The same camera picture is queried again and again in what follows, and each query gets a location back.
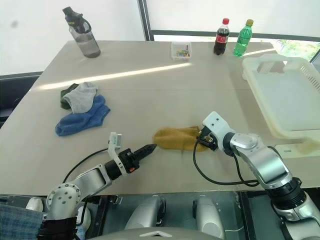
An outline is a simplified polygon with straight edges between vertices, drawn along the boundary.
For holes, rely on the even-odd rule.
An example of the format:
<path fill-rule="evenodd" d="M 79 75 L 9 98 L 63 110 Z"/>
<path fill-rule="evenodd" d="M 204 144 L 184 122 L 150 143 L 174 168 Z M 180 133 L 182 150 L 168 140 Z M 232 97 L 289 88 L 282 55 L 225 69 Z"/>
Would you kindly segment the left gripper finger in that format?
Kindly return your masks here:
<path fill-rule="evenodd" d="M 136 160 L 139 163 L 142 159 L 149 156 L 155 149 L 157 145 L 145 145 L 138 150 L 136 150 Z"/>
<path fill-rule="evenodd" d="M 139 149 L 137 149 L 135 152 L 134 152 L 134 155 L 136 157 L 146 157 L 148 155 L 150 155 L 154 150 L 155 148 L 157 147 L 157 144 L 147 144 Z"/>

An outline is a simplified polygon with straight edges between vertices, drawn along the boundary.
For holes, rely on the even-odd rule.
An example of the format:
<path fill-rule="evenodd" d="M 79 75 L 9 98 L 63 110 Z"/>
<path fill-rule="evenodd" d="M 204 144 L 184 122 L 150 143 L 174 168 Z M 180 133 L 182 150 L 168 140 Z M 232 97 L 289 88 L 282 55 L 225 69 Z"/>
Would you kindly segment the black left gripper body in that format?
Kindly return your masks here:
<path fill-rule="evenodd" d="M 132 152 L 130 148 L 121 151 L 119 153 L 119 159 L 128 174 L 140 168 L 139 155 L 136 152 Z"/>

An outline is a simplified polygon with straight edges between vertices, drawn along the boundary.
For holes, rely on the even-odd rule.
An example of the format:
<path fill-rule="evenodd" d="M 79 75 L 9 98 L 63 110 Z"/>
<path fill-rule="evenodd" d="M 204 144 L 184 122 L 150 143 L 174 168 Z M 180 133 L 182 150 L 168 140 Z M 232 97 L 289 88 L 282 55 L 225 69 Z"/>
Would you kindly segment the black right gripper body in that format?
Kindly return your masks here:
<path fill-rule="evenodd" d="M 206 126 L 204 126 L 199 132 L 197 140 L 201 145 L 211 149 L 212 151 L 216 151 L 218 149 L 217 138 L 212 135 L 210 129 Z"/>

